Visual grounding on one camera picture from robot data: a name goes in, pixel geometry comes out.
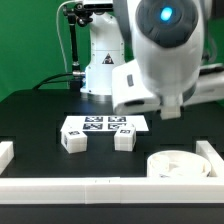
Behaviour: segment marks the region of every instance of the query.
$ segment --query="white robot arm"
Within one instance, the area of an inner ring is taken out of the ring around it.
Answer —
[[[224,72],[199,77],[205,24],[212,16],[224,16],[222,0],[113,3],[135,56],[113,70],[115,113],[161,110],[162,119],[167,119],[180,117],[183,105],[224,98]]]

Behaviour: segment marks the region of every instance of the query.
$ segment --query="white circular container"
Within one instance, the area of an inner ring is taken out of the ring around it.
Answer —
[[[185,151],[161,151],[147,160],[147,177],[208,177],[210,172],[208,160]]]

